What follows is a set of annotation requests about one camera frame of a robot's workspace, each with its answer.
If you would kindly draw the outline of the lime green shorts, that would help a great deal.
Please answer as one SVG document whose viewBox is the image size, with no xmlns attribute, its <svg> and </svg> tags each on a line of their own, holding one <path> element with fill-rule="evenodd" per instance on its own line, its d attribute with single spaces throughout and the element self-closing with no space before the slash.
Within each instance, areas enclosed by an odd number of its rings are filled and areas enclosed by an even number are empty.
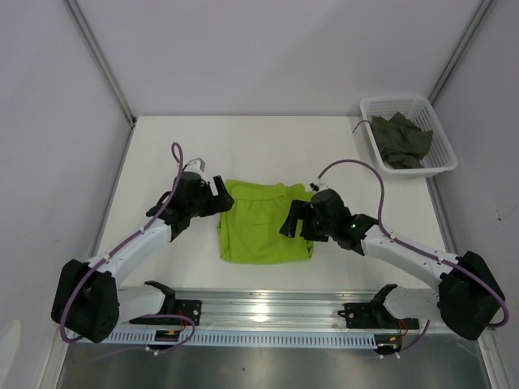
<svg viewBox="0 0 519 389">
<path fill-rule="evenodd" d="M 220 256 L 228 263 L 274 265 L 312 257 L 314 244 L 302 237 L 286 237 L 280 228 L 294 200 L 309 201 L 302 183 L 286 186 L 228 180 L 225 188 L 234 199 L 217 226 Z"/>
</svg>

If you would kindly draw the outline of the dark olive shorts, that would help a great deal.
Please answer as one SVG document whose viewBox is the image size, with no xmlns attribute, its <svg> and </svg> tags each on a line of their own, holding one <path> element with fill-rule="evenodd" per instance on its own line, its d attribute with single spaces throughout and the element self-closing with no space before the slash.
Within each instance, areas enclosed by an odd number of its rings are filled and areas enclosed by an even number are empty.
<svg viewBox="0 0 519 389">
<path fill-rule="evenodd" d="M 390 119 L 373 116 L 371 131 L 382 161 L 393 169 L 422 169 L 434 132 L 422 130 L 402 113 Z"/>
</svg>

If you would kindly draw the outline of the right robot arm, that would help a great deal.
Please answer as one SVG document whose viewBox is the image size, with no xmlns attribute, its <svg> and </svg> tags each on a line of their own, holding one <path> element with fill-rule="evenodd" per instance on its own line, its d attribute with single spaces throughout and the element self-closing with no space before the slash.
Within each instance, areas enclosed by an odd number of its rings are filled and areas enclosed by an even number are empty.
<svg viewBox="0 0 519 389">
<path fill-rule="evenodd" d="M 501 309 L 504 294 L 485 260 L 405 242 L 380 221 L 353 214 L 331 189 L 316 192 L 306 202 L 294 200 L 280 234 L 306 241 L 333 240 L 351 250 L 388 263 L 421 280 L 423 289 L 385 285 L 371 300 L 371 320 L 388 327 L 398 319 L 442 321 L 466 340 L 477 340 Z"/>
</svg>

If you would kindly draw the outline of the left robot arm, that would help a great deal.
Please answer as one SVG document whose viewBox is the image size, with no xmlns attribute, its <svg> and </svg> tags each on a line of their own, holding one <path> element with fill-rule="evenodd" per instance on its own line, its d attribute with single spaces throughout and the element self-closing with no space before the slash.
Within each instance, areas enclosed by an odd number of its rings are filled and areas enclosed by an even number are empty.
<svg viewBox="0 0 519 389">
<path fill-rule="evenodd" d="M 72 259 L 62 268 L 51 319 L 62 339 L 105 340 L 124 322 L 179 324 L 175 291 L 157 281 L 125 288 L 122 282 L 141 263 L 177 238 L 196 217 L 227 212 L 234 200 L 221 177 L 208 183 L 200 173 L 182 172 L 145 214 L 141 226 L 106 254 L 87 261 Z"/>
</svg>

